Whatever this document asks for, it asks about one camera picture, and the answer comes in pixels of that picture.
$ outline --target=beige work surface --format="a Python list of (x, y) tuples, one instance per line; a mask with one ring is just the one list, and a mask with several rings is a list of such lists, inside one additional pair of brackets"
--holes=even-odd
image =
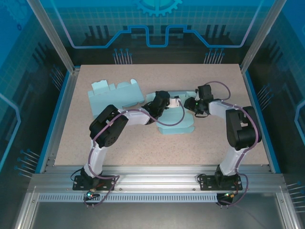
[[(228, 85), (230, 103), (250, 105), (238, 64), (151, 64), (151, 65), (82, 65), (61, 137), (55, 165), (84, 165), (91, 143), (89, 125), (93, 116), (87, 92), (91, 84), (107, 80), (108, 84), (135, 79), (146, 94), (165, 90), (191, 90), (208, 81)], [(226, 89), (211, 84), (214, 98), (225, 98)], [(162, 135), (156, 126), (126, 127), (108, 150), (105, 165), (216, 165), (224, 159), (229, 144), (223, 119), (209, 116), (194, 118), (190, 134)], [(245, 164), (268, 164), (264, 146), (259, 143), (248, 153)]]

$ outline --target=gear logo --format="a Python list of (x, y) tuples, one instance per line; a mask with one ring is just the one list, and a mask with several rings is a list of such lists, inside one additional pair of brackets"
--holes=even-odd
[(172, 13), (172, 9), (177, 9), (177, 5), (182, 3), (182, 0), (134, 0), (134, 4), (138, 6), (138, 10), (143, 13), (148, 13), (149, 16), (160, 14), (165, 16), (166, 13)]
[(0, 0), (0, 8), (3, 6), (17, 23), (21, 23), (27, 16), (28, 9), (25, 0)]

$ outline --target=aluminum frame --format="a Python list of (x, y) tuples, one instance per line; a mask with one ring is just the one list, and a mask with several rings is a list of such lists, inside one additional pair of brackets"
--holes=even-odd
[[(200, 191), (196, 178), (213, 175), (217, 166), (104, 166), (103, 175), (120, 175), (114, 192), (119, 193), (225, 193)], [(28, 191), (40, 193), (84, 193), (73, 191), (70, 175), (81, 167), (48, 165), (44, 174), (33, 174)], [(276, 193), (287, 190), (282, 174), (273, 174), (270, 167), (241, 166), (249, 178), (249, 193)]]
[(50, 156), (56, 157), (56, 155), (57, 155), (57, 151), (58, 151), (59, 144), (61, 141), (61, 135), (63, 133), (63, 128), (65, 126), (65, 122), (67, 119), (67, 115), (68, 115), (68, 111), (69, 111), (69, 107), (70, 107), (70, 103), (72, 100), (72, 96), (73, 96), (73, 92), (74, 92), (74, 88), (76, 85), (79, 71), (80, 71), (80, 68), (77, 67), (77, 68), (75, 68), (74, 73), (72, 73), (72, 74), (70, 73), (70, 75), (69, 75), (67, 85), (64, 89), (65, 91), (62, 96), (62, 101), (61, 101), (61, 104), (60, 104), (60, 107), (59, 107), (59, 110), (57, 113), (57, 117), (56, 117), (56, 120), (54, 123), (54, 127), (52, 129), (52, 133), (50, 136), (46, 154), (43, 159), (42, 166), (39, 170), (40, 173), (44, 172), (47, 162), (49, 160), (49, 157)]
[(285, 5), (286, 1), (287, 0), (275, 0), (275, 2), (273, 3), (261, 28), (257, 32), (257, 35), (254, 38), (246, 56), (244, 57), (244, 60), (241, 64), (242, 74), (244, 74), (247, 71), (257, 51), (259, 50), (263, 41), (265, 40), (266, 36), (271, 30), (271, 27), (273, 26), (275, 20), (277, 19), (277, 16), (282, 11), (282, 8)]
[[(37, 202), (46, 202), (40, 196), (52, 195), (79, 196), (83, 191), (73, 191), (70, 175), (80, 167), (53, 166), (54, 160), (49, 160), (44, 174), (34, 174), (29, 185), (28, 193), (23, 202), (15, 229), (29, 229), (34, 219)], [(216, 191), (200, 191), (196, 177), (200, 173), (211, 175), (216, 166), (105, 166), (104, 175), (121, 175), (113, 191), (117, 196), (163, 193), (163, 195), (204, 195), (221, 193)], [(299, 229), (300, 223), (291, 202), (284, 177), (273, 174), (267, 165), (241, 166), (240, 171), (249, 177), (249, 193), (275, 193), (279, 210), (288, 229)], [(48, 202), (60, 202), (57, 199)], [(62, 202), (80, 202), (79, 197)]]
[(47, 34), (51, 43), (53, 44), (57, 54), (61, 58), (63, 64), (70, 73), (74, 73), (74, 64), (67, 53), (65, 47), (63, 46), (61, 39), (59, 38), (51, 20), (49, 19), (47, 12), (44, 10), (42, 4), (39, 0), (27, 0), (34, 14), (36, 15), (39, 23), (41, 24), (43, 30)]
[[(256, 113), (256, 117), (257, 117), (258, 123), (259, 123), (259, 127), (262, 130), (263, 129), (262, 128), (262, 120), (261, 120), (260, 116), (257, 113), (257, 109), (259, 109), (259, 107), (257, 108), (256, 105), (255, 105), (254, 97), (253, 97), (253, 95), (251, 93), (251, 89), (250, 89), (249, 82), (247, 81), (246, 73), (242, 73), (242, 76), (243, 76), (244, 83), (245, 83), (245, 86), (246, 86), (246, 89), (247, 89), (247, 92), (248, 92), (248, 95), (249, 95), (249, 98), (250, 98), (251, 105), (253, 107), (255, 107), (255, 113)], [(264, 145), (264, 148), (265, 148), (265, 151), (266, 151), (266, 155), (267, 155), (267, 158), (268, 158), (268, 161), (269, 161), (269, 166), (271, 168), (271, 171), (273, 173), (275, 173), (274, 163), (272, 161), (270, 149), (269, 149), (269, 146), (267, 144), (267, 139), (266, 139), (266, 136), (265, 136), (263, 131), (262, 131), (262, 142), (263, 142), (263, 145)]]

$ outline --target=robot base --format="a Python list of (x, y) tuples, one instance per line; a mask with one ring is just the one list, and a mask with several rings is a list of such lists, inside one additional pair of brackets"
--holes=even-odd
[(92, 188), (96, 189), (97, 191), (109, 191), (112, 184), (114, 182), (113, 179), (99, 179), (99, 178), (92, 178), (88, 176), (84, 169), (81, 170), (81, 175), (75, 176), (74, 184), (72, 189), (77, 191), (88, 191)]
[(221, 185), (216, 180), (215, 175), (199, 175), (198, 181), (200, 183), (201, 191), (236, 191), (243, 190), (243, 185), (241, 183), (240, 176), (234, 175), (230, 177), (223, 178)]

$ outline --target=robotic arm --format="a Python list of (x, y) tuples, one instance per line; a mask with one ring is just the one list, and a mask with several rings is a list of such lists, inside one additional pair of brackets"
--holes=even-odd
[[(199, 86), (196, 89), (196, 97), (187, 99), (184, 107), (190, 111), (203, 115), (215, 115), (225, 120), (227, 140), (229, 142), (229, 149), (224, 161), (218, 165), (214, 176), (204, 176), (201, 179), (201, 190), (232, 190), (232, 183), (240, 183), (240, 177), (236, 174), (236, 170), (242, 159), (244, 152), (251, 147), (255, 142), (255, 130), (250, 120), (243, 114), (242, 111), (226, 105), (220, 99), (214, 99), (210, 85)], [(179, 106), (180, 99), (171, 99), (168, 92), (156, 92), (156, 96), (152, 102), (147, 103), (141, 109), (149, 113), (153, 118), (158, 119), (164, 109), (168, 107)], [(259, 134), (259, 142), (262, 134), (259, 129), (258, 121), (255, 115), (254, 108), (251, 106), (243, 108), (254, 121)], [(115, 106), (107, 106), (102, 113), (90, 125), (90, 137), (92, 139), (91, 145), (96, 135), (118, 114), (123, 110), (118, 110)], [(149, 125), (154, 120), (139, 111), (128, 111), (117, 118), (111, 126), (109, 126), (97, 139), (96, 146), (93, 150), (90, 160), (89, 169), (88, 163), (82, 168), (81, 176), (89, 183), (94, 184), (94, 174), (100, 175), (102, 173), (102, 165), (107, 153), (108, 147), (112, 146), (119, 138), (122, 130), (128, 125)]]
[[(155, 119), (158, 119), (165, 109), (169, 107), (179, 106), (179, 98), (170, 98), (168, 92), (158, 91), (152, 102), (145, 104), (141, 110), (146, 111)], [(114, 105), (107, 106), (101, 114), (90, 125), (91, 146), (93, 147), (93, 139), (95, 136), (109, 123), (115, 116), (124, 110), (118, 110)], [(149, 125), (154, 120), (139, 111), (128, 111), (116, 119), (97, 139), (96, 147), (91, 156), (91, 169), (94, 174), (102, 173), (102, 165), (106, 157), (108, 147), (112, 146), (119, 138), (125, 126), (129, 125)], [(81, 175), (87, 180), (95, 177), (90, 170), (88, 163), (83, 167)]]
[[(204, 113), (215, 115), (225, 120), (227, 140), (229, 149), (225, 159), (218, 165), (214, 177), (204, 177), (202, 187), (204, 190), (230, 190), (232, 183), (239, 182), (240, 177), (236, 174), (240, 162), (243, 159), (243, 154), (249, 152), (249, 149), (255, 142), (255, 130), (250, 120), (244, 113), (236, 108), (228, 106), (220, 99), (214, 99), (210, 85), (199, 86), (196, 89), (196, 97), (191, 97), (185, 101), (184, 107), (195, 112), (195, 115)], [(243, 109), (252, 118), (258, 130), (258, 142), (262, 139), (262, 133), (259, 128), (255, 110), (252, 106), (243, 107)]]

